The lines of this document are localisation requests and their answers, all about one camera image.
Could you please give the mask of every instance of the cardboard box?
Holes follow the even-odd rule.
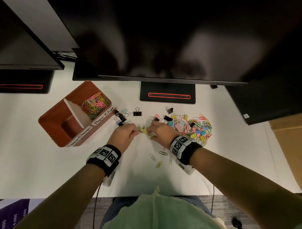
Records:
[[[93,121],[82,111],[82,103],[101,93],[110,105]],[[111,100],[90,80],[83,82],[39,118],[39,124],[59,147],[80,146],[115,112]]]
[[[302,114],[269,122],[291,171],[302,189]]]

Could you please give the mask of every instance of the gray wall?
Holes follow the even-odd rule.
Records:
[[[3,0],[51,51],[78,47],[47,0]]]

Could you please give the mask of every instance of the person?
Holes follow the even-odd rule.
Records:
[[[173,141],[180,139],[176,130],[157,121],[152,122],[147,132],[154,133],[155,136],[152,136],[151,140],[167,149],[171,149]],[[137,135],[135,124],[125,124],[114,130],[106,146],[123,154]],[[183,151],[180,161],[187,157],[186,160],[192,167],[254,219],[262,229],[302,228],[301,197],[205,148],[196,147],[194,144],[192,148],[194,150],[191,153]],[[109,174],[107,167],[102,169],[102,165],[89,162],[91,158],[99,160],[95,156],[98,152],[94,152],[86,165],[25,216],[15,228],[74,228],[105,175]],[[161,196],[156,190],[152,195],[128,199],[126,207],[123,208],[121,206],[125,205],[116,203],[117,199],[113,201],[110,211],[108,210],[104,217],[110,219],[102,222],[101,227],[104,229],[226,228],[209,210],[190,198]]]

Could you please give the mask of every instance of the white desk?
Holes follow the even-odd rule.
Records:
[[[56,71],[47,95],[0,94],[0,198],[46,198],[74,175],[87,157],[103,146],[117,127],[113,118],[79,147],[59,148],[38,124],[38,118],[82,82],[72,81],[73,63]],[[120,109],[134,111],[137,126],[148,126],[150,116],[166,114],[167,103],[141,102],[139,82],[95,81]],[[247,126],[224,87],[212,90],[196,85],[196,104],[174,104],[177,114],[189,118],[202,113],[213,126],[207,149],[236,161],[292,192],[301,192],[273,132],[267,123]],[[209,195],[213,187],[201,174],[188,176],[169,156],[160,155],[160,145],[140,134],[122,156],[109,188],[101,187],[99,196],[128,196],[152,193],[159,185],[162,194]],[[160,168],[149,156],[152,153]]]

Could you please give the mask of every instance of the jeans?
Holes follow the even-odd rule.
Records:
[[[182,195],[182,196],[174,196],[174,197],[184,199],[188,203],[202,208],[205,211],[205,213],[210,215],[212,218],[215,218],[212,215],[212,213],[209,211],[209,209],[198,198],[198,196],[196,196],[196,195]],[[118,213],[120,212],[120,209],[122,207],[130,207],[132,204],[135,203],[135,201],[137,201],[137,199],[138,199],[138,196],[135,196],[135,197],[116,197],[116,198],[114,198],[111,206],[108,208],[107,212],[104,215],[104,218],[101,222],[100,229],[103,228],[105,223],[107,223],[108,221],[110,221],[114,217],[116,217],[118,215]]]

